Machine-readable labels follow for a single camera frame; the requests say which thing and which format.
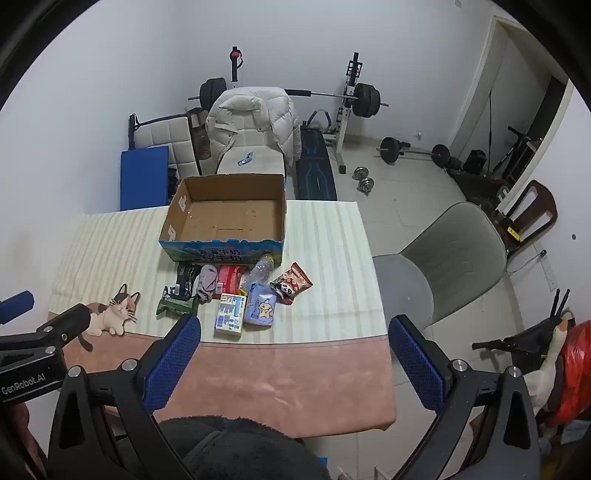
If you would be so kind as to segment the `white goose plush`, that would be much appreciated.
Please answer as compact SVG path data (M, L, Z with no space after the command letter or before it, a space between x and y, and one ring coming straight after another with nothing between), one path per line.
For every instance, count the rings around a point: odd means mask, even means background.
M528 389L534 414L546 406L556 380L556 362L568 334L568 320L562 318L554 328L551 342L545 360L541 367L525 375L524 380Z

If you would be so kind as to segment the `yellow blue tissue box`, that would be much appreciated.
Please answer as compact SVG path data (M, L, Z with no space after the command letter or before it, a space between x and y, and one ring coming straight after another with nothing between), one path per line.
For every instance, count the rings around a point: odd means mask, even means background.
M214 331L226 335L242 335L245 304L245 296L228 293L221 294L214 321Z

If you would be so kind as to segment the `small blue packet on chair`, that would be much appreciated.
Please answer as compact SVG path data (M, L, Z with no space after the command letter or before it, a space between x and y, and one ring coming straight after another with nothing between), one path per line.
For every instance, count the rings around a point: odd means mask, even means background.
M247 163L252 161L252 159L253 159L253 153L249 152L242 159L238 160L238 166L246 165Z

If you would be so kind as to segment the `barbell on floor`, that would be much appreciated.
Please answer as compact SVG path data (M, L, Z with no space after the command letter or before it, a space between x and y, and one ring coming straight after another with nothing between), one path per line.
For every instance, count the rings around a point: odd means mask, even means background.
M410 143L401 142L394 137L385 137L377 152L382 160L389 165L394 165L401 156L411 154L429 157L438 167L445 168L451 158L449 148L443 144L435 145L431 151L424 151L415 149Z

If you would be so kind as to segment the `black blue weight bench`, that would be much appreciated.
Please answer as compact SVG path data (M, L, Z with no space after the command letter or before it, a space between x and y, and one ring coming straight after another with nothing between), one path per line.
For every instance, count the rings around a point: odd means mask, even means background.
M338 200L329 151L318 129L301 129L301 159L295 167L297 200Z

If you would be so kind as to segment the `blue bear tissue pack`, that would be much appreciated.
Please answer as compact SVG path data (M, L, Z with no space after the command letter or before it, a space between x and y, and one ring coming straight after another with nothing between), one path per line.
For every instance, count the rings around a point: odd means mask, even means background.
M266 284L252 283L243 314L243 321L256 326L273 325L276 310L276 292Z

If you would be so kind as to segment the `open cardboard box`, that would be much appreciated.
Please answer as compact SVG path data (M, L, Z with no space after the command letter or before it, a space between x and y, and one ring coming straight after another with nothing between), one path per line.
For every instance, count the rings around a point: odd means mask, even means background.
M168 205L159 244L177 263L253 265L283 260L287 199L280 174L183 179Z

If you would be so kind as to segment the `brown wooden chair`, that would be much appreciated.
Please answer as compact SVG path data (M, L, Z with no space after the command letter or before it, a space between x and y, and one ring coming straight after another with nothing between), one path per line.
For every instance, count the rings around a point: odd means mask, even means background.
M537 180L531 180L510 210L496 210L494 224L505 243L507 257L538 240L558 219L556 201L551 191Z

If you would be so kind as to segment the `green wet wipes pack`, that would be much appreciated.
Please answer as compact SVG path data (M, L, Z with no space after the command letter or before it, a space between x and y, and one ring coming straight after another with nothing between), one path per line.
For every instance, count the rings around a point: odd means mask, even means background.
M198 309L197 297L181 297L177 285L165 286L156 307L156 316L170 313L174 315L195 315Z

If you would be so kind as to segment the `purple grey cloth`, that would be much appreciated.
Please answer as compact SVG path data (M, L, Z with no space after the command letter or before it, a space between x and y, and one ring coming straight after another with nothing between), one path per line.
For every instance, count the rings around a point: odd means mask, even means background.
M201 267L193 284L193 295L200 303L208 303L214 296L217 287L217 269L209 264Z

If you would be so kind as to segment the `white barbell rack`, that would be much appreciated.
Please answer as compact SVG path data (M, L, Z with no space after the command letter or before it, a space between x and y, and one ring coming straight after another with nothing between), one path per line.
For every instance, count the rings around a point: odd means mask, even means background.
M359 60L359 56L360 54L355 52L353 58L349 60L349 64L346 67L345 87L341 97L342 103L339 105L337 117L335 117L335 127L329 127L328 132L324 134L325 143L332 148L332 152L334 153L339 174L346 174L346 163L344 158L342 158L342 147L345 143L349 119L353 113L353 91L363 68L363 63Z

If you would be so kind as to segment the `black striped packet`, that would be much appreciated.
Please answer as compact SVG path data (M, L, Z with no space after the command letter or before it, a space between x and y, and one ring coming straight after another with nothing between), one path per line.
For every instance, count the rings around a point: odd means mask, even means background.
M180 262L177 266L177 295L180 298L190 298L194 295L193 286L200 273L201 266L190 262Z

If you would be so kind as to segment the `folded white quilted chair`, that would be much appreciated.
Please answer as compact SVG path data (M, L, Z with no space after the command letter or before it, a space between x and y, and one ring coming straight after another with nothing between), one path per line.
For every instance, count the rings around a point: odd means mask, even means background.
M191 123L186 114L140 122L135 113L128 117L128 149L166 147L168 167L177 177L200 176L201 168L193 148Z

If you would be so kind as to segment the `orange panda snack bag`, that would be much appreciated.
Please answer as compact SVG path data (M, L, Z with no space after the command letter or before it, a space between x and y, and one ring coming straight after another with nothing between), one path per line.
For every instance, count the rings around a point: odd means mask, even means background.
M297 262L290 265L286 272L270 282L270 289L276 294L283 305L294 303L297 295L312 287L311 279Z

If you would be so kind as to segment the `red snack packet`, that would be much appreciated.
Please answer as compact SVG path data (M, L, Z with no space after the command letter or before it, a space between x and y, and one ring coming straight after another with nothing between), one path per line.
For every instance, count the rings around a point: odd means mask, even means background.
M221 294L238 295L240 280L246 272L245 266L221 265L218 268L217 287L214 295L216 297Z

